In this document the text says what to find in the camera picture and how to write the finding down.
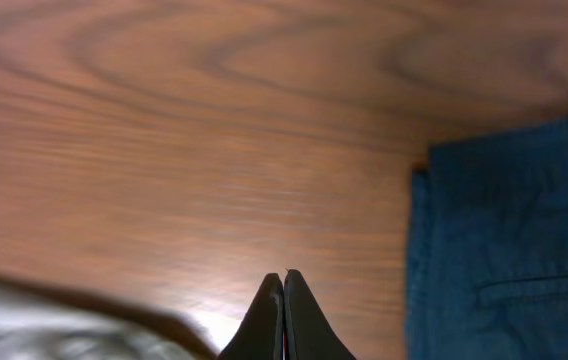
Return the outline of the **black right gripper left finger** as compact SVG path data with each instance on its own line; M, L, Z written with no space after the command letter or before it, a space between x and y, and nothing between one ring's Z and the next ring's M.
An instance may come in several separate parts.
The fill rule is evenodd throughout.
M283 285L276 273L267 274L240 326L217 360L284 359Z

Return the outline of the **khaki beige shorts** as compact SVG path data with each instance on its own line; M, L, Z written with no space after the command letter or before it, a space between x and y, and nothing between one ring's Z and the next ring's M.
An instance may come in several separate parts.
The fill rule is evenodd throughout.
M144 327L0 284L0 360L198 358Z

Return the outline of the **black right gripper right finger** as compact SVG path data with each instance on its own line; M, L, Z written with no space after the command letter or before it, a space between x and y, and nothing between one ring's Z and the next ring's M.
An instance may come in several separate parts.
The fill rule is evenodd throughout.
M331 328L300 271L284 283L285 356L288 360L355 360Z

